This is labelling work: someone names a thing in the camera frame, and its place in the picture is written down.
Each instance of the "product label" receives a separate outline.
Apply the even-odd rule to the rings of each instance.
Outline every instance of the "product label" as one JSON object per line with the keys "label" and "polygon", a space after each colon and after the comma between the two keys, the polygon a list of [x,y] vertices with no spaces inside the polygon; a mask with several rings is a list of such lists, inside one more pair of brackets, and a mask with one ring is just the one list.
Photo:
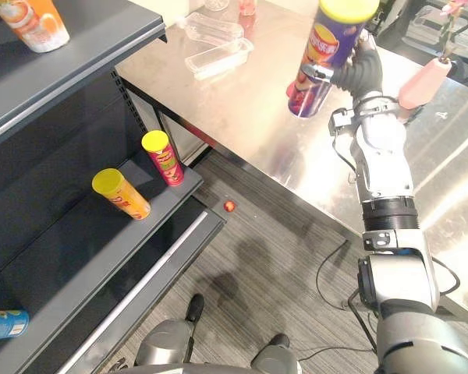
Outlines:
{"label": "product label", "polygon": [[327,60],[337,52],[339,45],[335,35],[326,26],[317,23],[310,32],[307,57],[311,62],[329,66]]}
{"label": "product label", "polygon": [[[310,30],[301,65],[318,64],[332,68],[342,66],[362,27],[363,23],[340,23],[319,10]],[[299,117],[315,115],[330,89],[330,83],[312,82],[302,69],[299,69],[294,85],[289,90],[289,110]]]}
{"label": "product label", "polygon": [[20,325],[14,325],[12,327],[12,330],[10,330],[9,335],[17,335],[19,333],[22,333],[25,326],[26,325],[24,323],[21,323]]}
{"label": "product label", "polygon": [[144,219],[151,212],[151,205],[127,181],[123,182],[122,188],[116,191],[115,196],[106,197],[136,220]]}
{"label": "product label", "polygon": [[182,183],[184,174],[170,144],[163,151],[149,152],[149,155],[168,185]]}

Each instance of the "blue can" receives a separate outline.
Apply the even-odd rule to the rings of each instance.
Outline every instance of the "blue can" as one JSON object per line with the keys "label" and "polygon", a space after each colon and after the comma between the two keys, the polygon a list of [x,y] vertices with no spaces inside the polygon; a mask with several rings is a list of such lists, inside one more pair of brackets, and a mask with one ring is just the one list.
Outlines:
{"label": "blue can", "polygon": [[18,337],[26,331],[29,322],[24,310],[0,310],[0,339]]}

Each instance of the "yellow can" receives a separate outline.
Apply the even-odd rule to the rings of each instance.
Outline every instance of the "yellow can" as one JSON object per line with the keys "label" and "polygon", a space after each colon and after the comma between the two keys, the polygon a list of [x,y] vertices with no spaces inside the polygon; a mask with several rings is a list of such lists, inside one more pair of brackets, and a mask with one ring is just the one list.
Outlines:
{"label": "yellow can", "polygon": [[151,212],[151,205],[125,179],[118,169],[104,169],[92,179],[92,188],[136,220]]}

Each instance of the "yellow lid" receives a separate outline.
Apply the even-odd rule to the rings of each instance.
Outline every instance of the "yellow lid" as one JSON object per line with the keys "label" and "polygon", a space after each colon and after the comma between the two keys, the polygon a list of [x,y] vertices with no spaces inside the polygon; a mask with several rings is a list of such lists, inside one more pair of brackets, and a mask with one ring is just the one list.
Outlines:
{"label": "yellow lid", "polygon": [[125,177],[117,169],[104,169],[92,178],[92,188],[101,195],[110,195],[119,188]]}
{"label": "yellow lid", "polygon": [[319,0],[319,7],[329,18],[341,23],[362,23],[370,19],[380,0]]}
{"label": "yellow lid", "polygon": [[142,138],[142,146],[147,152],[159,152],[168,145],[168,136],[160,130],[148,132]]}

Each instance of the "red object on floor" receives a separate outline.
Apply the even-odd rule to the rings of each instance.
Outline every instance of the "red object on floor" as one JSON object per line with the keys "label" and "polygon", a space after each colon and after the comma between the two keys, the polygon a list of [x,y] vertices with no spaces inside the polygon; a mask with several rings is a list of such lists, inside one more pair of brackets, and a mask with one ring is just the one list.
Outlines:
{"label": "red object on floor", "polygon": [[224,209],[227,210],[229,213],[232,212],[236,208],[236,203],[234,203],[232,200],[227,200],[224,203]]}

